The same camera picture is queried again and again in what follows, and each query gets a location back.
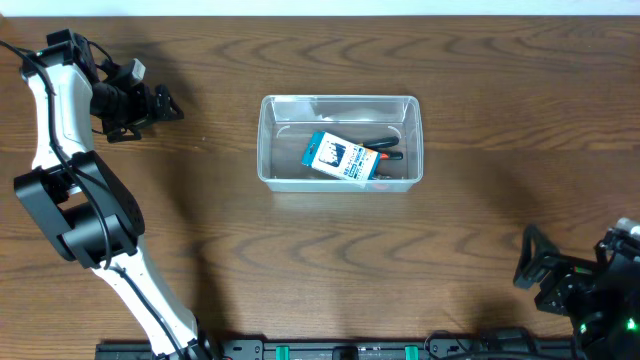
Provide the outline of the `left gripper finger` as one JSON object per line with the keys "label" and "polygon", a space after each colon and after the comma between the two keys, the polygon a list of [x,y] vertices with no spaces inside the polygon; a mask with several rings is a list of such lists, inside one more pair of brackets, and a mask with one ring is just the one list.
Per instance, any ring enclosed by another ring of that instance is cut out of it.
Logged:
{"label": "left gripper finger", "polygon": [[109,143],[120,143],[141,140],[142,135],[136,128],[114,127],[106,131],[106,138]]}
{"label": "left gripper finger", "polygon": [[184,118],[184,112],[177,105],[166,85],[155,87],[154,119],[156,121],[176,121]]}

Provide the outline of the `clear plastic container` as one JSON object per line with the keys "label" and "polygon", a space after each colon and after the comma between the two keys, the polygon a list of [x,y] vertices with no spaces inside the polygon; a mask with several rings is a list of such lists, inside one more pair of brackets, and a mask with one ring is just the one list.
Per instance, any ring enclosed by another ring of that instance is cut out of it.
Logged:
{"label": "clear plastic container", "polygon": [[[340,180],[302,164],[315,132],[363,141],[397,136],[379,152],[402,152],[403,160],[380,160],[367,181]],[[413,96],[268,95],[261,103],[257,174],[274,192],[406,192],[424,174],[420,105]]]}

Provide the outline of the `blue white screw box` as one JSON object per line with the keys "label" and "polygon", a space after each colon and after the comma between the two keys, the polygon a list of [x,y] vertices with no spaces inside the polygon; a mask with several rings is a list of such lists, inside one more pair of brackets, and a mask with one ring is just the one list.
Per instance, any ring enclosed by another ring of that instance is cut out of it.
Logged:
{"label": "blue white screw box", "polygon": [[315,132],[303,153],[302,164],[336,179],[367,181],[381,154],[331,133]]}

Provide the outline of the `red handled pliers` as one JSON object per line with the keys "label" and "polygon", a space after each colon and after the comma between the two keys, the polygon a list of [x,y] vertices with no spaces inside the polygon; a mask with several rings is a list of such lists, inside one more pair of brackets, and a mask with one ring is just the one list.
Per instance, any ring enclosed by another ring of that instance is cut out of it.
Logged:
{"label": "red handled pliers", "polygon": [[402,152],[379,152],[380,160],[403,160]]}

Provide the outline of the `yellow black screwdriver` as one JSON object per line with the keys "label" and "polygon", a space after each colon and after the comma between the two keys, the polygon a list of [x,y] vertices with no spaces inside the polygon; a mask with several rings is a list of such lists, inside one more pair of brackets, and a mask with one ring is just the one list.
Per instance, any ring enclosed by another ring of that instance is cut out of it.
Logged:
{"label": "yellow black screwdriver", "polygon": [[386,149],[398,145],[399,141],[400,139],[397,136],[390,136],[380,139],[363,141],[361,143],[361,146],[372,150]]}

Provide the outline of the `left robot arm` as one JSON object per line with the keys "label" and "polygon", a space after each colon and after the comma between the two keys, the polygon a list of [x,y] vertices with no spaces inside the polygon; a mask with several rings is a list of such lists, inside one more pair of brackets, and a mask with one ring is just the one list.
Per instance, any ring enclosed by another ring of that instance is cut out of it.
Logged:
{"label": "left robot arm", "polygon": [[94,60],[97,44],[64,29],[39,51],[15,49],[36,103],[37,149],[28,173],[14,180],[22,206],[66,261],[107,283],[148,338],[148,350],[99,347],[104,359],[218,359],[196,316],[159,274],[144,239],[132,193],[98,155],[97,134],[110,143],[136,141],[141,129],[181,120],[168,88],[144,84],[138,59]]}

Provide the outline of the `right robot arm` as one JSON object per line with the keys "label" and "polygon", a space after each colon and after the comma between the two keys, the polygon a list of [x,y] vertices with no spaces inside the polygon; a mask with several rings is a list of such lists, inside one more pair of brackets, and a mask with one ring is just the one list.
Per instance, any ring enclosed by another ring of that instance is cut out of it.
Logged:
{"label": "right robot arm", "polygon": [[539,311],[567,316],[587,359],[639,357],[639,223],[621,218],[594,246],[596,259],[563,255],[530,224],[513,283],[539,286]]}

